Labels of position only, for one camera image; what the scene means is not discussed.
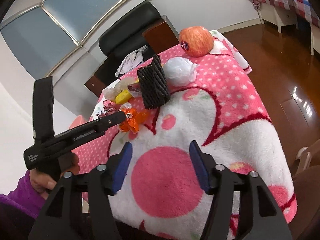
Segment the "purple sleeve left forearm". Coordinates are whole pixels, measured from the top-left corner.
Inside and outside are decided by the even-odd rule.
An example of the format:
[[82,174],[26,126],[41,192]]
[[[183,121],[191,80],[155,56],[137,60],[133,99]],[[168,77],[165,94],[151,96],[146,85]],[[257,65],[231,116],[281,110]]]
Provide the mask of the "purple sleeve left forearm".
[[45,201],[32,187],[26,172],[14,191],[1,194],[1,239],[27,239]]

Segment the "left hand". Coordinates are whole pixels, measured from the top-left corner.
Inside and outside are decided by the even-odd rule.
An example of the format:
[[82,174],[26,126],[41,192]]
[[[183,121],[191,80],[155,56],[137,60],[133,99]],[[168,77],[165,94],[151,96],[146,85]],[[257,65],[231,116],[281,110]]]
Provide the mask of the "left hand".
[[[79,157],[75,153],[73,153],[72,157],[72,165],[62,171],[60,176],[63,176],[65,172],[72,172],[72,174],[80,172]],[[30,170],[29,178],[32,188],[44,199],[47,199],[49,196],[47,191],[52,190],[57,184],[50,175],[40,172],[38,169]]]

